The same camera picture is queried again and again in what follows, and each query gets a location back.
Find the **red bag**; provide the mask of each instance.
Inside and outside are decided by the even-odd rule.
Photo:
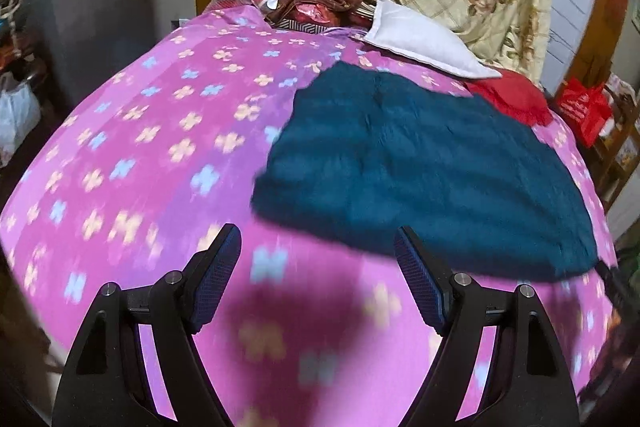
[[[612,115],[602,87],[584,87],[576,78],[572,78],[558,98],[564,121],[575,137],[587,147],[593,145]]]

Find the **metal screw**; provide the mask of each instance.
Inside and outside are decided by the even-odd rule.
[[[182,280],[182,272],[180,270],[171,270],[168,274],[164,276],[164,282],[169,284],[175,284]]]
[[[118,285],[114,282],[108,282],[107,284],[103,284],[102,288],[100,288],[100,293],[105,296],[109,296],[118,289]]]
[[[520,286],[520,293],[522,293],[527,299],[536,294],[536,291],[528,284]]]
[[[460,284],[460,286],[469,286],[471,284],[471,277],[462,272],[456,273],[453,276],[453,280]]]

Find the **floral bedsheet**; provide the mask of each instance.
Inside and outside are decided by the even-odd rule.
[[[398,425],[440,338],[421,320],[395,261],[268,225],[249,207],[295,90],[337,60],[470,96],[348,30],[273,30],[244,6],[195,18],[84,100],[0,218],[9,263],[47,332],[70,347],[104,282],[151,284],[208,247],[223,223],[236,223],[242,255],[196,337],[235,425]],[[611,262],[604,214],[572,134],[559,118],[534,131],[571,172],[598,252]],[[508,290],[518,283],[479,281]],[[606,334],[602,282],[590,273],[536,289],[579,389]],[[482,339],[461,415],[479,402],[492,334]],[[171,415],[146,328],[143,347],[159,411]]]

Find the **teal cloth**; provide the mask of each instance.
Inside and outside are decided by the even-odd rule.
[[[252,196],[268,221],[392,255],[410,225],[457,270],[555,281],[596,263],[555,151],[481,97],[338,62],[295,96]]]

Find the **pillow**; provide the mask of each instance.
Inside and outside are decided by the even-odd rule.
[[[451,30],[391,0],[378,0],[363,41],[462,78],[500,78],[483,66]]]

